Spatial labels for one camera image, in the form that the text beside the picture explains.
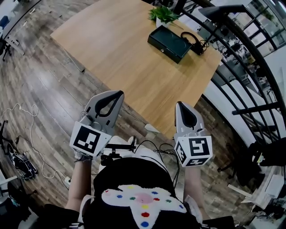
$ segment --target white pants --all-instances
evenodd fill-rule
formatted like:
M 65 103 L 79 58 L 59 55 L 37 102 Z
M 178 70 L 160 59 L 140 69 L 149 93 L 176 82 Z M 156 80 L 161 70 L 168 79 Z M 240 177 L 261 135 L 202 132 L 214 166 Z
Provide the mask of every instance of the white pants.
M 113 136 L 109 142 L 110 144 L 128 144 L 128 142 L 126 142 L 124 139 L 122 139 L 119 136 Z M 139 146 L 139 148 L 137 148 L 138 145 L 136 145 L 136 153 L 133 153 L 132 151 L 128 151 L 125 149 L 118 149 L 116 150 L 116 153 L 119 153 L 119 155 L 122 158 L 125 157 L 134 157 L 134 158 L 140 158 L 140 159 L 144 159 L 147 161 L 152 161 L 154 163 L 156 163 L 158 166 L 160 166 L 162 169 L 166 170 L 166 166 L 164 165 L 163 161 L 161 160 L 160 156 L 158 155 L 158 153 L 146 148 L 145 146 L 141 145 Z M 106 149 L 104 150 L 103 154 L 104 155 L 109 155 L 110 153 L 112 153 L 111 149 Z M 99 172 L 104 168 L 105 166 L 100 165 L 99 166 Z

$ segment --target pink circle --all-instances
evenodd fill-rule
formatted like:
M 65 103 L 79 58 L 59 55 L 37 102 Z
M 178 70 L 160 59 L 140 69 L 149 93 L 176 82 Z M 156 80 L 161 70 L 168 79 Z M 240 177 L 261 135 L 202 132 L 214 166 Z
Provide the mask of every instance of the pink circle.
M 147 193 L 136 193 L 136 201 L 142 204 L 150 204 L 153 202 L 153 197 Z

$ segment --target white cable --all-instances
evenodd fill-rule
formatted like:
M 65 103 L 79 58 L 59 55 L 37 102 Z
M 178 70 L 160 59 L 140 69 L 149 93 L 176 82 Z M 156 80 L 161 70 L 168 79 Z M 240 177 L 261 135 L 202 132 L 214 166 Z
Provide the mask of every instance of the white cable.
M 4 113 L 2 114 L 2 116 L 1 116 L 1 118 L 0 118 L 0 122 L 1 122 L 1 120 L 2 120 L 2 118 L 3 118 L 3 116 L 4 116 L 4 114 L 5 114 L 8 110 L 13 111 L 13 110 L 16 108 L 17 105 L 19 105 L 19 110 L 22 110 L 22 111 L 28 113 L 29 115 L 31 115 L 31 116 L 33 117 L 32 125 L 31 125 L 31 128 L 30 128 L 30 142 L 31 142 L 32 149 L 34 150 L 34 152 L 35 152 L 35 153 L 38 153 L 38 154 L 40 155 L 42 161 L 43 161 L 43 165 L 42 165 L 42 175 L 43 175 L 43 177 L 45 177 L 45 178 L 47 178 L 47 179 L 52 179 L 52 178 L 55 177 L 55 174 L 56 174 L 56 173 L 59 173 L 59 174 L 61 174 L 64 178 L 66 178 L 66 177 L 61 173 L 61 171 L 58 171 L 58 170 L 55 170 L 54 175 L 53 175 L 52 177 L 47 177 L 47 176 L 44 175 L 44 165 L 46 164 L 46 160 L 45 160 L 44 156 L 43 156 L 38 150 L 36 150 L 36 149 L 34 148 L 33 139 L 32 139 L 32 128 L 33 128 L 33 125 L 34 125 L 34 122 L 35 122 L 35 117 L 37 117 L 38 114 L 39 114 L 39 108 L 37 107 L 37 105 L 35 105 L 35 104 L 32 105 L 32 110 L 31 110 L 31 113 L 30 113 L 30 112 L 28 112 L 28 111 L 22 109 L 22 107 L 21 107 L 21 105 L 20 105 L 19 103 L 16 103 L 16 105 L 15 105 L 12 109 L 8 108 L 8 109 L 6 109 L 6 110 L 4 111 Z M 34 114 L 34 107 L 37 108 L 37 113 L 36 113 L 36 114 Z

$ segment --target blue dot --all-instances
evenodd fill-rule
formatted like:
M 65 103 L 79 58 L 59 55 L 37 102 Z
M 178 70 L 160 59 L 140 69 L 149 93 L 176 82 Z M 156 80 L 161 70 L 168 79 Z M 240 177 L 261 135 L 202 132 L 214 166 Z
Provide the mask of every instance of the blue dot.
M 148 227 L 149 224 L 148 224 L 147 222 L 143 222 L 143 223 L 141 224 L 141 226 L 143 226 L 143 227 Z

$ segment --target black headphones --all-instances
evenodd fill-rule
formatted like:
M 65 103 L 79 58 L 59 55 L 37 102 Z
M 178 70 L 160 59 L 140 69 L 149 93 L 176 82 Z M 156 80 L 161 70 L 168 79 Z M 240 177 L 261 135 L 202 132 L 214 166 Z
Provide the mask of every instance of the black headphones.
M 192 44 L 191 42 L 189 42 L 189 40 L 186 37 L 183 37 L 184 34 L 188 34 L 190 36 L 192 36 L 195 39 L 195 43 Z M 194 51 L 196 54 L 201 55 L 204 53 L 204 47 L 203 44 L 198 40 L 198 38 L 193 35 L 192 33 L 189 32 L 182 32 L 181 33 L 181 38 L 183 38 L 184 40 L 186 40 L 187 42 L 189 42 L 192 46 L 191 46 L 191 50 Z

